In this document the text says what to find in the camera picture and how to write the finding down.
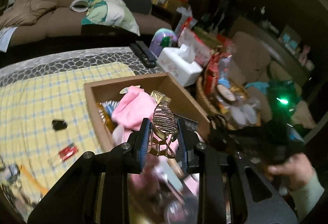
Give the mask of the person right hand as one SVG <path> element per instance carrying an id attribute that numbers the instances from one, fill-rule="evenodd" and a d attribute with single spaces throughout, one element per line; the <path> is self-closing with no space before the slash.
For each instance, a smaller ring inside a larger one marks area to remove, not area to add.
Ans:
<path id="1" fill-rule="evenodd" d="M 312 164 L 306 154 L 292 155 L 286 162 L 280 165 L 269 165 L 265 169 L 265 175 L 269 180 L 274 176 L 286 176 L 289 179 L 289 189 L 296 191 L 308 184 L 314 174 Z"/>

